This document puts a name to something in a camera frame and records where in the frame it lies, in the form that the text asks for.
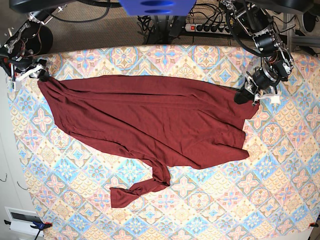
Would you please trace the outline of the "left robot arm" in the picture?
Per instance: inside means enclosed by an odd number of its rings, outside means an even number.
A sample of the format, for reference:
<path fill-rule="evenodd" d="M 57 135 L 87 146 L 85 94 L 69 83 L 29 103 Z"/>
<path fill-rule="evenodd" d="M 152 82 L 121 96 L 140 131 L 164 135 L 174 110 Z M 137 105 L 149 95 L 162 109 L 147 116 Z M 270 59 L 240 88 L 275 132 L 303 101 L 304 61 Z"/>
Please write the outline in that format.
<path fill-rule="evenodd" d="M 261 60 L 253 74 L 244 74 L 244 83 L 234 101 L 239 105 L 247 102 L 256 105 L 260 100 L 269 99 L 272 104 L 279 104 L 277 86 L 288 81 L 294 60 L 272 16 L 246 0 L 221 0 L 219 6 L 225 12 L 227 28 L 235 41 Z"/>

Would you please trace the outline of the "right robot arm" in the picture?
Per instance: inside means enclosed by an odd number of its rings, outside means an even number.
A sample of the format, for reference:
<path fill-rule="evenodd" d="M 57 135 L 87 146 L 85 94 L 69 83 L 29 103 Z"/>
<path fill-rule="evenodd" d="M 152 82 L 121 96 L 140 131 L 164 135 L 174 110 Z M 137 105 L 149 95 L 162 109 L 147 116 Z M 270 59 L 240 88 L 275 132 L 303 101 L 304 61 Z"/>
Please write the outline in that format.
<path fill-rule="evenodd" d="M 47 54 L 53 34 L 47 27 L 54 12 L 61 12 L 66 0 L 2 0 L 0 2 L 0 67 L 8 75 L 8 88 L 18 92 L 25 78 L 48 75 Z"/>

